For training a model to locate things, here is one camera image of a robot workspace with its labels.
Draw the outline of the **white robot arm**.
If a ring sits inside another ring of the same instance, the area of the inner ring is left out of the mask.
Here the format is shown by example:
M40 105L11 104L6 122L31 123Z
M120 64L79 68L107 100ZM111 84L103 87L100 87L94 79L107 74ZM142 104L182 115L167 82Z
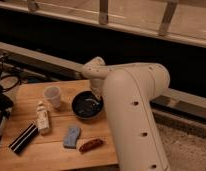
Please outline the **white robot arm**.
M104 101L120 171L171 171L150 107L169 87L167 69L159 63L107 65L95 57L82 75Z

